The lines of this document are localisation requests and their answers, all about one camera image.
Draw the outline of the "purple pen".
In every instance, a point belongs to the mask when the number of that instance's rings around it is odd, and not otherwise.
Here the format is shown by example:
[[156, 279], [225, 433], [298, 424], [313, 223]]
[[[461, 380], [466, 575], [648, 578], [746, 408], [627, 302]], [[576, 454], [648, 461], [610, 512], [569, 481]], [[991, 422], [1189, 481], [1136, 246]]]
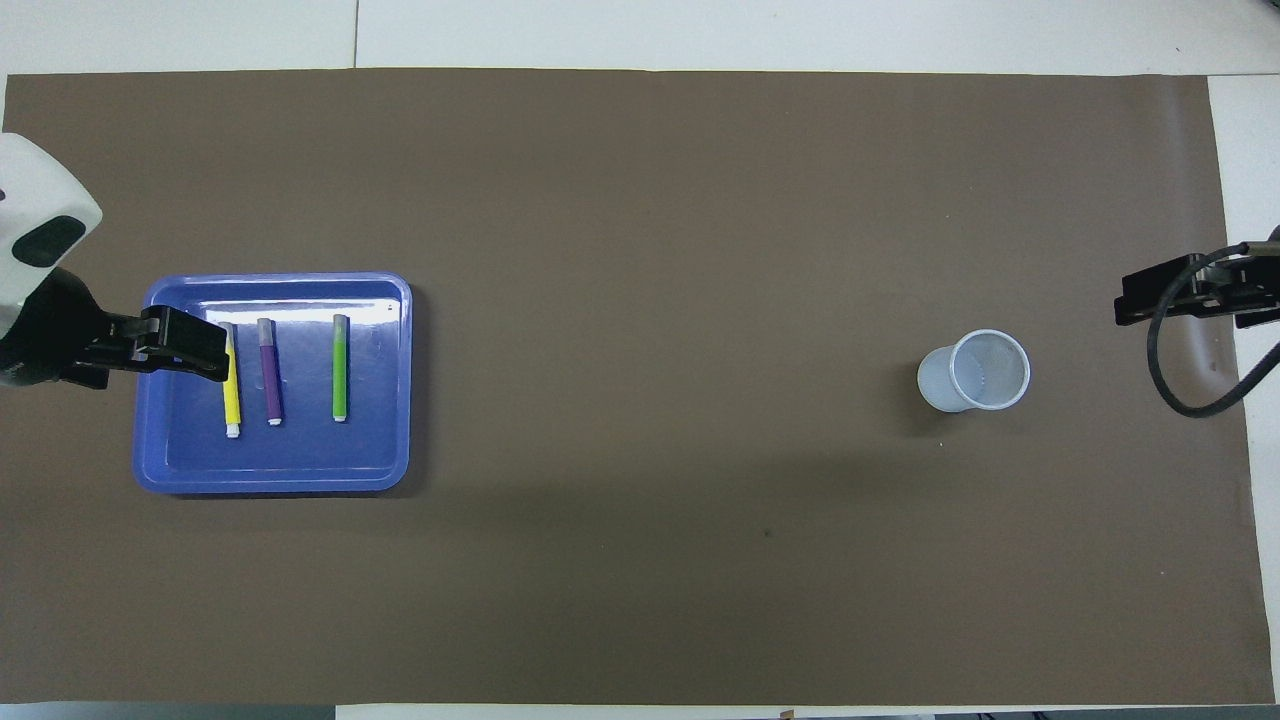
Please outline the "purple pen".
[[274, 323], [264, 316], [256, 320], [256, 327], [268, 424], [280, 427], [284, 421], [284, 407]]

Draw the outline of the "brown table mat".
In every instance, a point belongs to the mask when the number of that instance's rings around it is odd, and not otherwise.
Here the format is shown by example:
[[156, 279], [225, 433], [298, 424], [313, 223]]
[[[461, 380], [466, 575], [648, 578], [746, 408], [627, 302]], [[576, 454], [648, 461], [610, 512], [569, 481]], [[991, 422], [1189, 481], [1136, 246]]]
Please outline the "brown table mat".
[[[1125, 274], [1226, 243], [1204, 79], [18, 76], [67, 265], [394, 272], [376, 496], [178, 498], [134, 380], [0, 389], [0, 703], [1274, 701], [1245, 420], [1170, 411]], [[941, 413], [931, 351], [1027, 351]]]

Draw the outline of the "translucent plastic cup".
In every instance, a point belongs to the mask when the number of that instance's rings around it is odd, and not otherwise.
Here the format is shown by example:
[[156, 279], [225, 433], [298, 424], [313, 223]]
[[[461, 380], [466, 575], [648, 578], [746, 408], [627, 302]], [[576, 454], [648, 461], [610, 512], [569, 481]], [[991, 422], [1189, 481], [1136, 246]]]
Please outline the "translucent plastic cup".
[[1002, 411], [1023, 398], [1030, 377], [1030, 359], [1015, 338], [978, 329], [924, 356], [916, 386], [941, 413]]

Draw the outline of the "yellow pen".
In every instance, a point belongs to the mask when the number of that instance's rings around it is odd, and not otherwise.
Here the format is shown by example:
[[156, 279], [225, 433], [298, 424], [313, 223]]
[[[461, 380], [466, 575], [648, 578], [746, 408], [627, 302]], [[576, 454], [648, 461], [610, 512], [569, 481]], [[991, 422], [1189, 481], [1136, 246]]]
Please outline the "yellow pen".
[[241, 391], [238, 377], [238, 360], [236, 351], [236, 328], [229, 322], [220, 322], [220, 328], [225, 332], [225, 354], [228, 359], [227, 379], [221, 383], [221, 398], [224, 410], [225, 434], [228, 423], [238, 423], [241, 432]]

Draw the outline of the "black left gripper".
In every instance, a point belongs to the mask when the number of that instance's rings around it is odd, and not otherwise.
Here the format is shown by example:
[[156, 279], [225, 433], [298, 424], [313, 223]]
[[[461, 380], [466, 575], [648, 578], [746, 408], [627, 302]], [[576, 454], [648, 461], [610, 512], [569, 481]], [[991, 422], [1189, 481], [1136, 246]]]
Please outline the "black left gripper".
[[177, 372], [218, 383], [229, 375], [228, 334], [220, 325], [166, 305], [148, 306], [138, 316], [113, 315], [110, 322], [83, 281], [55, 268], [0, 334], [0, 386], [61, 380], [106, 389], [109, 368], [77, 361], [108, 336], [113, 370]]

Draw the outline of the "green pen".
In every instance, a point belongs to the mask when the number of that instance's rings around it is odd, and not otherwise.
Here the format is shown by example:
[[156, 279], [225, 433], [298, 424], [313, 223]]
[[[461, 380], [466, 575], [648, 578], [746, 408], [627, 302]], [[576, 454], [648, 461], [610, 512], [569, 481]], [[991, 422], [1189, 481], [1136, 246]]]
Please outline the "green pen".
[[332, 319], [332, 419], [346, 423], [349, 416], [349, 318]]

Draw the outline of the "blue plastic tray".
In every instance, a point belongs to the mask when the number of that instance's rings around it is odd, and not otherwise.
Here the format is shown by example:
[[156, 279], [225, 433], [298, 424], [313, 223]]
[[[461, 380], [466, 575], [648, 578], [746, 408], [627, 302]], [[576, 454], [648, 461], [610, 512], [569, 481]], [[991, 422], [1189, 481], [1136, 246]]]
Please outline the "blue plastic tray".
[[[241, 433], [221, 387], [140, 378], [133, 470], [161, 495], [329, 495], [389, 489], [410, 464], [413, 295], [389, 272], [169, 275], [145, 297], [236, 328]], [[332, 319], [349, 318], [349, 416], [332, 419]], [[266, 418], [256, 320], [274, 323], [284, 421]]]

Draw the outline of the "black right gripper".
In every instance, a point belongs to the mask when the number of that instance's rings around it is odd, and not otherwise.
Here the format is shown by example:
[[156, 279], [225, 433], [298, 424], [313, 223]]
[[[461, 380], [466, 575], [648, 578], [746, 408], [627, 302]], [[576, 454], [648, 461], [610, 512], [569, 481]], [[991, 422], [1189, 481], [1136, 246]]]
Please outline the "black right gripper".
[[1115, 324], [1120, 327], [1149, 322], [1164, 293], [1184, 272], [1193, 272], [1176, 290], [1166, 314], [1210, 319], [1235, 315], [1235, 328], [1248, 329], [1280, 322], [1280, 225], [1265, 242], [1248, 243], [1249, 279], [1268, 299], [1268, 309], [1243, 313], [1236, 292], [1238, 274], [1225, 261], [1208, 263], [1203, 256], [1180, 256], [1123, 277], [1121, 293], [1115, 299]]

